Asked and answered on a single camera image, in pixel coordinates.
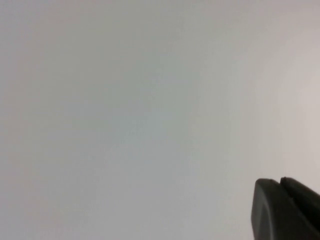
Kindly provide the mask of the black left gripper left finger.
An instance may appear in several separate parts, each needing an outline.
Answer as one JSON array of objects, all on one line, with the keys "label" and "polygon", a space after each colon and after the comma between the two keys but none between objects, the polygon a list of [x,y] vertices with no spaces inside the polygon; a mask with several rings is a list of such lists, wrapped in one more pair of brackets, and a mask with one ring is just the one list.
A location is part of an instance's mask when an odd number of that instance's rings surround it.
[{"label": "black left gripper left finger", "polygon": [[313,226],[280,183],[260,178],[255,182],[251,209],[255,240],[311,240]]}]

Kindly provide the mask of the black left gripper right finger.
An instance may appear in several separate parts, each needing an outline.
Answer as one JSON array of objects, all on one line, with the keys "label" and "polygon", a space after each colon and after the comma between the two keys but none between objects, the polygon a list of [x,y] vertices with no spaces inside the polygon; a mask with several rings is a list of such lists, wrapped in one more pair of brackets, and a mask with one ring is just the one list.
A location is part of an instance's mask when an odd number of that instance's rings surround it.
[{"label": "black left gripper right finger", "polygon": [[281,240],[320,238],[320,195],[294,178],[280,180],[285,198],[281,206]]}]

